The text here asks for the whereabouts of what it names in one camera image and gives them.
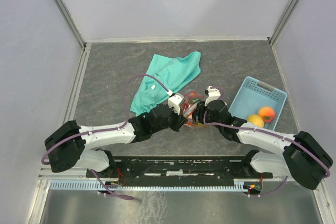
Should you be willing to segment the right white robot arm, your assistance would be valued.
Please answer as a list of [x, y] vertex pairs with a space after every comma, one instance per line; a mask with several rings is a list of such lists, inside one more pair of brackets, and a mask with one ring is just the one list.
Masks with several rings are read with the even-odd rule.
[[333, 160], [308, 132], [287, 134], [257, 127], [245, 119], [232, 116], [222, 100], [198, 103], [193, 117], [199, 123], [216, 127], [228, 141], [265, 150], [264, 153], [257, 151], [242, 162], [241, 172], [246, 177], [254, 177], [258, 173], [283, 174], [314, 190], [330, 176]]

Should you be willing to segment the yellow fake lemon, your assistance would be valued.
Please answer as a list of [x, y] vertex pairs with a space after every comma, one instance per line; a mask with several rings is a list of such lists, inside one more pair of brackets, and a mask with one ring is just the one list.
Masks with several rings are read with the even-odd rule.
[[265, 123], [263, 119], [257, 114], [251, 114], [247, 117], [247, 121], [257, 127], [264, 127]]

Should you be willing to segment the fake peach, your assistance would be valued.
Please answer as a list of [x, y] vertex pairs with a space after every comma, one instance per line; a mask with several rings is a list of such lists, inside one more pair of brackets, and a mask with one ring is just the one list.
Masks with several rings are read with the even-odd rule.
[[269, 106], [264, 106], [258, 110], [258, 115], [262, 118], [265, 124], [271, 123], [275, 117], [275, 110]]

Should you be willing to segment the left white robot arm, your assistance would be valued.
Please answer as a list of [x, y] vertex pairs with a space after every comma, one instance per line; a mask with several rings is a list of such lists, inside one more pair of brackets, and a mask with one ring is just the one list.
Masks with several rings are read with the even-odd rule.
[[114, 125], [79, 126], [75, 120], [68, 121], [45, 140], [47, 153], [42, 163], [50, 165], [53, 173], [76, 167], [93, 169], [110, 177], [116, 171], [116, 164], [111, 153], [101, 147], [142, 142], [165, 129], [177, 132], [185, 122], [183, 114], [167, 104]]

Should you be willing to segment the clear zip top bag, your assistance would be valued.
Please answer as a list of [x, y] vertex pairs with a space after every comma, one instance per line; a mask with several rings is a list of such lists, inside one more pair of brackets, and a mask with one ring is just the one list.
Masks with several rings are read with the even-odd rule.
[[205, 128], [205, 127], [197, 127], [193, 124], [193, 111], [195, 110], [196, 106], [197, 106], [197, 103], [188, 103], [188, 102], [184, 102], [182, 104], [182, 113], [183, 113], [183, 116], [187, 119], [186, 123], [184, 124], [185, 127], [190, 127], [192, 129], [195, 129], [195, 128], [198, 128], [198, 129], [202, 129], [202, 128]]

